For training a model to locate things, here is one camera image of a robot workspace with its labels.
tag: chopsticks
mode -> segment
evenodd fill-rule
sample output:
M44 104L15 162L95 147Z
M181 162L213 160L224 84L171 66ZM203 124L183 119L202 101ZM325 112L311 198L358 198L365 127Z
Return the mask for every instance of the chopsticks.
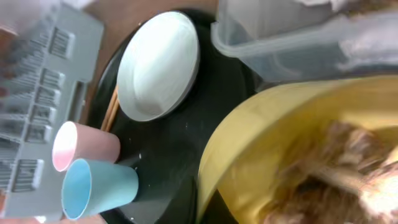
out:
M101 125L102 131L109 132L111 130L118 109L119 109L118 86L116 86L115 89L113 90L111 101L109 102L109 106L108 109L106 110L104 121L102 122Z

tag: wooden table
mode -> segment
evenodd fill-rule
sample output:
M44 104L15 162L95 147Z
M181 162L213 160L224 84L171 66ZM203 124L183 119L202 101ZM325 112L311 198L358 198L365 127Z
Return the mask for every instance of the wooden table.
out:
M217 0L97 0L85 8L93 17L104 22L105 33L99 50L93 81L88 87L86 106L81 114L80 123L86 123L89 105L96 87L109 60L126 37L160 12L172 9L190 8L214 14Z

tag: black tray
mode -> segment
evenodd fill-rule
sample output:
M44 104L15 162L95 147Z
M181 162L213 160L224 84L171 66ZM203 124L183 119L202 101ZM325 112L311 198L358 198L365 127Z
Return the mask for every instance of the black tray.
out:
M109 224L191 223L203 150L225 116L254 94L252 71L213 47L210 25L214 18L198 11L180 11L192 19L198 32L201 58L197 79L183 103L164 118L140 123L118 111L111 130L121 142L118 163L137 170L139 192L132 203L101 214ZM101 127L121 56L134 33L103 74L91 104L88 125L92 127Z

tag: white plate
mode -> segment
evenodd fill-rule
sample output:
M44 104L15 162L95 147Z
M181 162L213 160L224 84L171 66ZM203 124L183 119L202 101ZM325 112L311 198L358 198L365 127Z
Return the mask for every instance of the white plate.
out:
M192 21L165 12L146 22L131 39L118 71L121 109L135 121L150 121L174 110L191 89L199 64Z

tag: dish rack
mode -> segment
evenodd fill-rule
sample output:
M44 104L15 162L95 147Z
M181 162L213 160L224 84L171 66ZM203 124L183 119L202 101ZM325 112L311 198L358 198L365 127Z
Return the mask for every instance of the dish rack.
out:
M62 216L64 174L52 166L55 135L78 121L103 25L57 4L0 61L0 189L3 218Z

